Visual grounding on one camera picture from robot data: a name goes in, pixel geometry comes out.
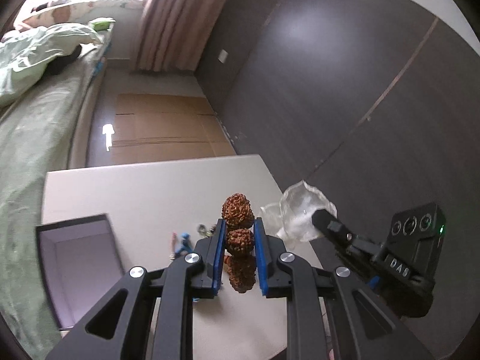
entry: pink curtain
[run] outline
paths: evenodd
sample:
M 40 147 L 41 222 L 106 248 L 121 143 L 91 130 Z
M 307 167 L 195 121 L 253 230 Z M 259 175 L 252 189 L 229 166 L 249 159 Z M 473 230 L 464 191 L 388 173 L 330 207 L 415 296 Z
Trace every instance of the pink curtain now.
M 132 69 L 194 71 L 225 0 L 147 0 Z

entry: floor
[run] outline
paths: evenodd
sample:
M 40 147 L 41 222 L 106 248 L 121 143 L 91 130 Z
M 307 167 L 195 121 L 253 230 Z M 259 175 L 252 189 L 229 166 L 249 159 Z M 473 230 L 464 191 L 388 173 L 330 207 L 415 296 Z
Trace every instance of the floor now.
M 87 155 L 88 167 L 117 164 L 112 151 L 106 150 L 103 127 L 112 124 L 114 129 L 117 97 L 123 93 L 205 97 L 192 75 L 129 73 L 121 67 L 107 67 L 94 112 Z

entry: plastic bag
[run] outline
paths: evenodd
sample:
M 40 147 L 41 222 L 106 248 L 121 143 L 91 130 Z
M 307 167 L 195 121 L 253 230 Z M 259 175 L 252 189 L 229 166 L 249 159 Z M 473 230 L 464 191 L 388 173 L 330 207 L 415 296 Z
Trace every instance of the plastic bag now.
M 335 205 L 320 190 L 302 180 L 288 187 L 279 203 L 261 207 L 265 233 L 281 238 L 288 248 L 323 237 L 311 223 L 313 213 L 321 209 L 337 217 Z

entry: light switch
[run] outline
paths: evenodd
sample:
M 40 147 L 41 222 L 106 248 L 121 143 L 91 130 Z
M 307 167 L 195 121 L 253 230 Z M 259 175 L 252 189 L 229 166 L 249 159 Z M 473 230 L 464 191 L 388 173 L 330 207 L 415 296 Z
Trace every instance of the light switch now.
M 227 57 L 229 56 L 229 53 L 226 52 L 225 50 L 222 50 L 220 51 L 220 54 L 218 54 L 218 60 L 224 64 L 225 63 L 225 60 L 227 59 Z

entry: cardboard sheet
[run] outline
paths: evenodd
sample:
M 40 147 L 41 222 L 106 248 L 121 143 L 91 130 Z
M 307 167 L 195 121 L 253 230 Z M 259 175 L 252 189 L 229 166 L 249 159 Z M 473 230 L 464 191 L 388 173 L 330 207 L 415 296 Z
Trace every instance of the cardboard sheet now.
M 203 97 L 120 94 L 114 129 L 114 164 L 236 155 Z

